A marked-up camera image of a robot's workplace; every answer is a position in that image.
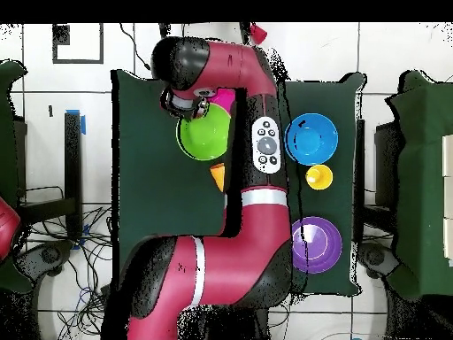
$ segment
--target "white stripe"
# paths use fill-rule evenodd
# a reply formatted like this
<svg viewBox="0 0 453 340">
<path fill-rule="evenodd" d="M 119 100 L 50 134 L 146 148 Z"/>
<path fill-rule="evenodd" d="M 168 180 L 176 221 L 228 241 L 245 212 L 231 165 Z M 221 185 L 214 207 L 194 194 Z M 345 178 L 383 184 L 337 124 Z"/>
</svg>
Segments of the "white stripe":
<svg viewBox="0 0 453 340">
<path fill-rule="evenodd" d="M 262 204 L 288 206 L 287 194 L 278 189 L 254 189 L 242 193 L 242 207 Z"/>
<path fill-rule="evenodd" d="M 198 237 L 193 237 L 196 247 L 196 274 L 195 274 L 195 289 L 192 303 L 190 305 L 196 306 L 200 304 L 204 288 L 204 274 L 205 274 L 205 258 L 204 246 Z"/>
</svg>

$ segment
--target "green tablecloth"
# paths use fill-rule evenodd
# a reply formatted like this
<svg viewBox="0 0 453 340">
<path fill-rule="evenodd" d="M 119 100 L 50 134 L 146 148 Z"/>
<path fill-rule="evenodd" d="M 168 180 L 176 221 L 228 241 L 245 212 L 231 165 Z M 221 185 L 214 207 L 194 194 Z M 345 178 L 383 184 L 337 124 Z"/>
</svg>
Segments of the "green tablecloth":
<svg viewBox="0 0 453 340">
<path fill-rule="evenodd" d="M 14 61 L 0 62 L 0 197 L 12 208 L 18 204 L 19 175 L 10 91 L 12 84 L 26 72 Z M 8 258 L 0 266 L 0 288 L 26 293 L 32 286 Z"/>
<path fill-rule="evenodd" d="M 12 84 L 25 73 L 19 63 L 0 62 L 0 197 L 12 208 L 18 203 L 19 174 L 9 92 Z"/>
<path fill-rule="evenodd" d="M 303 216 L 319 216 L 331 221 L 342 235 L 342 255 L 330 270 L 322 274 L 309 274 L 306 288 L 305 273 L 293 267 L 292 293 L 301 292 L 352 296 L 358 293 L 349 280 L 352 223 L 352 180 L 356 141 L 356 92 L 365 84 L 361 73 L 354 73 L 340 82 L 288 82 L 287 98 L 291 117 L 315 112 L 327 116 L 338 131 L 338 147 L 325 163 L 334 173 L 332 185 L 317 191 L 302 183 Z M 282 124 L 289 124 L 286 107 L 280 101 Z M 291 223 L 299 219 L 297 192 L 299 182 L 296 169 L 304 178 L 309 167 L 298 165 L 287 157 L 289 178 L 288 202 Z"/>
<path fill-rule="evenodd" d="M 400 296 L 453 295 L 453 267 L 443 255 L 442 137 L 453 134 L 453 84 L 405 75 L 390 99 L 406 145 L 398 160 L 396 255 L 403 262 L 388 281 Z"/>
<path fill-rule="evenodd" d="M 119 84 L 119 264 L 150 234 L 215 235 L 221 229 L 224 198 L 211 177 L 209 167 L 185 156 L 175 138 L 176 119 L 159 107 L 161 81 L 139 80 L 116 71 Z M 303 214 L 333 222 L 343 241 L 342 257 L 328 272 L 310 275 L 306 292 L 353 295 L 357 287 L 349 281 L 352 174 L 355 146 L 356 91 L 364 83 L 360 73 L 345 82 L 288 82 L 291 116 L 305 112 L 326 115 L 337 126 L 339 146 L 327 164 L 334 171 L 333 185 L 315 192 L 303 182 Z M 282 123 L 289 124 L 284 106 Z M 291 220 L 297 220 L 296 166 L 288 162 Z M 304 167 L 300 166 L 302 176 Z M 295 271 L 294 284 L 303 283 Z"/>
</svg>

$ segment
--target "blue bowl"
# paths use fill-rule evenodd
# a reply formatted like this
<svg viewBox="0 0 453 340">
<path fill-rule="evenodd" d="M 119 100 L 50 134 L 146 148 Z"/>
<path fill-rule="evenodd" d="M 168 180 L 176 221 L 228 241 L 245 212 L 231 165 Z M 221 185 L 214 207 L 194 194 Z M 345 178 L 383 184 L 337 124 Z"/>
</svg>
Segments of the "blue bowl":
<svg viewBox="0 0 453 340">
<path fill-rule="evenodd" d="M 304 166 L 323 164 L 334 155 L 338 133 L 334 123 L 318 113 L 305 113 L 288 125 L 285 149 Z"/>
</svg>

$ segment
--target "orange cone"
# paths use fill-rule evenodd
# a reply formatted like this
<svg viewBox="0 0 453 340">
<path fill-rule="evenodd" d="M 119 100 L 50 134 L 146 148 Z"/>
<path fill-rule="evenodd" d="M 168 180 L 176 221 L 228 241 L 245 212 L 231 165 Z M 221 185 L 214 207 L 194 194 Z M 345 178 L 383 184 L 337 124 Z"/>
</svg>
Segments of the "orange cone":
<svg viewBox="0 0 453 340">
<path fill-rule="evenodd" d="M 225 179 L 225 166 L 223 163 L 217 164 L 215 166 L 212 166 L 210 168 L 212 177 L 214 178 L 214 181 L 216 182 L 218 188 L 220 191 L 223 192 L 223 182 Z"/>
</svg>

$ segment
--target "table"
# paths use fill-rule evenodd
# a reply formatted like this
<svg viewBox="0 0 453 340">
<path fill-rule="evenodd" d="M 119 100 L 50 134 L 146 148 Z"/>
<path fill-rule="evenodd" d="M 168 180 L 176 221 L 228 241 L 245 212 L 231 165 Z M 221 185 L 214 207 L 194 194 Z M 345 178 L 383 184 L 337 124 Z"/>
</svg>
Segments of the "table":
<svg viewBox="0 0 453 340">
<path fill-rule="evenodd" d="M 139 80 L 116 71 L 119 85 L 119 266 L 134 245 L 150 234 L 216 235 L 221 230 L 223 194 L 209 167 L 217 164 L 185 156 L 175 139 L 176 120 L 158 103 L 161 81 Z M 288 82 L 287 98 L 294 119 L 318 112 L 337 126 L 339 145 L 326 163 L 334 182 L 325 191 L 314 191 L 303 182 L 303 215 L 333 222 L 342 235 L 340 260 L 323 274 L 309 275 L 305 292 L 343 296 L 357 294 L 349 279 L 351 266 L 352 180 L 356 133 L 356 93 L 363 87 L 361 73 L 348 74 L 339 82 Z M 290 119 L 280 108 L 284 127 Z M 298 220 L 296 165 L 287 158 L 291 221 Z M 299 166 L 304 176 L 305 166 Z M 304 274 L 295 270 L 292 293 L 301 293 Z"/>
</svg>

